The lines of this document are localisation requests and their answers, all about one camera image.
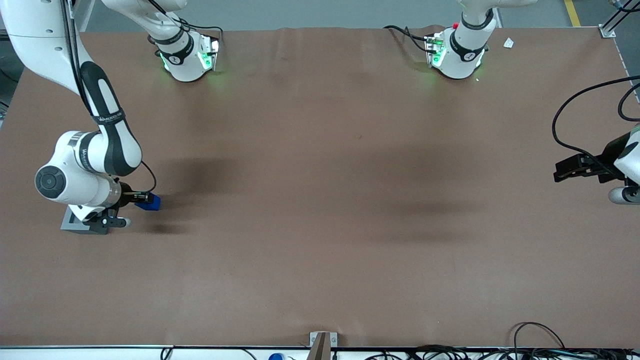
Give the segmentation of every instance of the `brown paper surface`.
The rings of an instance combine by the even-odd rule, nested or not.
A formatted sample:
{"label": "brown paper surface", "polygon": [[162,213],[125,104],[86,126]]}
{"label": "brown paper surface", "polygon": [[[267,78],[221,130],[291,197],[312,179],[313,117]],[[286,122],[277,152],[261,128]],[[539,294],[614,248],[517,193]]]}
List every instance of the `brown paper surface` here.
{"label": "brown paper surface", "polygon": [[[20,80],[0,131],[3,345],[509,345],[521,321],[571,347],[640,341],[638,208],[607,200],[618,183],[552,177],[573,154],[557,108],[625,75],[597,29],[497,29],[461,81],[399,33],[281,29],[226,33],[220,72],[179,83],[145,37],[83,33],[163,198],[108,236],[60,231],[64,206],[33,186],[90,117]],[[600,153],[631,128],[627,88],[578,98],[561,138]]]}

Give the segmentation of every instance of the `blue object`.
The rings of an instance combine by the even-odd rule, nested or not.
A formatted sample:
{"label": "blue object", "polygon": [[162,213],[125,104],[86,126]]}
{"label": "blue object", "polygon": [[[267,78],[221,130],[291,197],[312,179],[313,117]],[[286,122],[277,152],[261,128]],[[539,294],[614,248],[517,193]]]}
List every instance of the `blue object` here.
{"label": "blue object", "polygon": [[153,193],[149,193],[149,199],[152,199],[152,202],[136,202],[135,205],[142,210],[147,211],[158,211],[160,210],[160,196],[157,196]]}
{"label": "blue object", "polygon": [[271,354],[271,356],[269,356],[269,360],[286,360],[286,357],[284,354],[277,352],[275,354]]}

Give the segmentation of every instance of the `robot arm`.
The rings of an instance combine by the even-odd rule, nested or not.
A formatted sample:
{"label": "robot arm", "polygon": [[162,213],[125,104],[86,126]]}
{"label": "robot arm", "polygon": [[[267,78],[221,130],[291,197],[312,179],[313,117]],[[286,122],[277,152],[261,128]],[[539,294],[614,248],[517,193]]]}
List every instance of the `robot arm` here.
{"label": "robot arm", "polygon": [[602,154],[596,156],[600,163],[581,153],[556,163],[554,180],[559,183],[571,177],[598,176],[601,184],[623,181],[624,186],[609,192],[609,200],[614,204],[640,205],[639,142],[640,125],[636,125],[631,132],[607,144]]}
{"label": "robot arm", "polygon": [[44,197],[87,221],[120,202],[123,186],[131,190],[111,176],[136,170],[140,145],[109,79],[84,49],[66,0],[0,0],[0,12],[25,66],[80,95],[99,128],[63,134],[35,177]]}
{"label": "robot arm", "polygon": [[462,6],[462,19],[467,24],[481,25],[493,8],[519,8],[538,0],[456,0]]}
{"label": "robot arm", "polygon": [[173,13],[185,7],[186,0],[155,0],[155,5],[149,0],[102,2],[149,33],[160,50],[165,69],[176,80],[194,81],[213,69],[219,46],[217,39],[212,41],[199,34]]}
{"label": "robot arm", "polygon": [[447,28],[428,39],[429,64],[453,79],[464,79],[480,66],[485,45],[496,27],[493,8],[516,8],[537,0],[456,0],[462,5],[457,28]]}

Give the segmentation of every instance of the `yellow floor stripe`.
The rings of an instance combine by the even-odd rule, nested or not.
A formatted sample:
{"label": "yellow floor stripe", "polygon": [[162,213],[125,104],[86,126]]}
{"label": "yellow floor stripe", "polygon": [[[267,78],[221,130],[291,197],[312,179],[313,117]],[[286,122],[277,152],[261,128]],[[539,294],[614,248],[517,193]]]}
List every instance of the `yellow floor stripe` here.
{"label": "yellow floor stripe", "polygon": [[569,13],[569,19],[571,19],[572,26],[580,26],[580,19],[578,19],[578,13],[575,12],[575,6],[573,0],[564,0],[566,6],[566,12]]}

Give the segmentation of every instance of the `blue block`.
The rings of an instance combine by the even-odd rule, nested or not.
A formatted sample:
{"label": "blue block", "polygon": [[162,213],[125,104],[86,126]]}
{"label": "blue block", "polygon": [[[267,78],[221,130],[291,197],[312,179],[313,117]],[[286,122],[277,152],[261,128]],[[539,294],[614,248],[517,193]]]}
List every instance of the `blue block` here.
{"label": "blue block", "polygon": [[141,208],[142,210],[147,211],[158,211],[160,210],[160,196],[154,195],[153,193],[149,193],[149,197],[153,199],[153,202],[136,202],[136,206]]}

